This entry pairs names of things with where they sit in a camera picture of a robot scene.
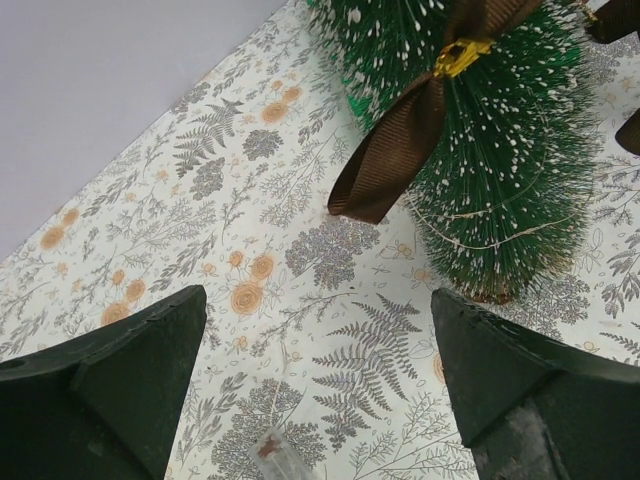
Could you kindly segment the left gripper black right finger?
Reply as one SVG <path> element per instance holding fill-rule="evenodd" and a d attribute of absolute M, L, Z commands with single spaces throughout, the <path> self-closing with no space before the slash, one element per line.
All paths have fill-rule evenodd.
<path fill-rule="evenodd" d="M 501 318 L 445 289 L 431 297 L 462 444 L 481 479 L 636 479 L 639 369 Z"/>

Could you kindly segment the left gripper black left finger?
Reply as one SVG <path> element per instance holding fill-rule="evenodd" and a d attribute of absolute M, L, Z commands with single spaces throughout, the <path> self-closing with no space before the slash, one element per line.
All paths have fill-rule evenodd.
<path fill-rule="evenodd" d="M 192 285 L 2 362 L 2 478 L 163 478 L 206 319 Z"/>

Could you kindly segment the small green christmas tree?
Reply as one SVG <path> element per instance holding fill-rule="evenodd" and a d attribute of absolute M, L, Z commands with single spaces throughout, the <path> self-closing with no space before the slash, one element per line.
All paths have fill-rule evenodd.
<path fill-rule="evenodd" d="M 363 139 L 434 67 L 455 2 L 310 3 Z M 412 211 L 435 271 L 479 302 L 512 301 L 569 269 L 588 223 L 589 12 L 579 1 L 537 2 L 488 54 L 446 79 L 438 146 L 394 204 Z"/>

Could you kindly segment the brown ribbon bow cluster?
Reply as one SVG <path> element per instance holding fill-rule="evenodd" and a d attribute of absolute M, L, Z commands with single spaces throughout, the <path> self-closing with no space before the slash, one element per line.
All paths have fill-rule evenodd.
<path fill-rule="evenodd" d="M 457 1 L 446 44 L 432 69 L 417 76 L 361 141 L 327 201 L 332 216 L 379 223 L 438 146 L 446 118 L 445 81 L 464 72 L 494 42 L 524 22 L 537 1 Z"/>

